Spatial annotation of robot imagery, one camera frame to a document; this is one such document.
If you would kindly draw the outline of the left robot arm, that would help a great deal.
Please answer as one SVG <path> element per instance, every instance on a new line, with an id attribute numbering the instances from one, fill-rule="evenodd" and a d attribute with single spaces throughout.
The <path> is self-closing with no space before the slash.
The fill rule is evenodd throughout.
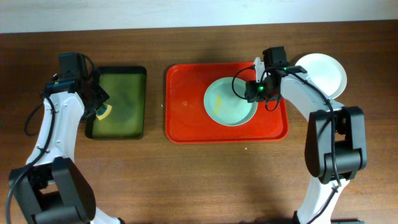
<path id="1" fill-rule="evenodd" d="M 96 205 L 93 189 L 75 165 L 78 126 L 104 119 L 112 107 L 99 84 L 100 71 L 81 53 L 59 56 L 60 71 L 41 93 L 44 117 L 24 167 L 9 174 L 5 219 L 15 199 L 27 223 L 122 223 Z"/>

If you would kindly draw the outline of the green and yellow sponge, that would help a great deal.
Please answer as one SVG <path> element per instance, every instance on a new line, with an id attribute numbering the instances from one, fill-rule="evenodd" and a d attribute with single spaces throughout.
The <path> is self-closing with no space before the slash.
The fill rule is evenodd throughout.
<path id="1" fill-rule="evenodd" d="M 112 108 L 111 105 L 103 104 L 96 110 L 96 117 L 99 120 L 105 119 L 110 114 Z"/>

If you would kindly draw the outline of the white plate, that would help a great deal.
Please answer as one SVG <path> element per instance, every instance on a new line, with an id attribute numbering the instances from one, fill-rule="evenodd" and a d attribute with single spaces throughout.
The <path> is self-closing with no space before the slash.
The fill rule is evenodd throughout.
<path id="1" fill-rule="evenodd" d="M 347 85 L 343 66 L 333 57 L 313 53 L 301 57 L 295 64 L 306 69 L 308 76 L 330 98 L 339 97 Z"/>

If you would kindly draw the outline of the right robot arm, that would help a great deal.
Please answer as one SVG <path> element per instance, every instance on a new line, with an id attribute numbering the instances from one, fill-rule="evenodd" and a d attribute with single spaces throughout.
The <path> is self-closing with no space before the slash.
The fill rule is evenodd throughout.
<path id="1" fill-rule="evenodd" d="M 321 53 L 305 55 L 291 65 L 283 46 L 265 49 L 250 68 L 256 78 L 246 83 L 248 102 L 285 99 L 308 123 L 304 154 L 311 178 L 291 222 L 331 223 L 343 189 L 368 160 L 362 109 L 336 100 L 347 85 L 345 69 Z"/>

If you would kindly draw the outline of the light green plate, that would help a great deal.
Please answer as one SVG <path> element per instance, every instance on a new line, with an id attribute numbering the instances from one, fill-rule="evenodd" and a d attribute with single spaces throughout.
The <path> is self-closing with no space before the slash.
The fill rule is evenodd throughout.
<path id="1" fill-rule="evenodd" d="M 248 103 L 239 98 L 244 95 L 246 82 L 233 77 L 214 81 L 203 97 L 203 104 L 208 116 L 223 126 L 240 126 L 251 120 L 257 112 L 258 103 Z"/>

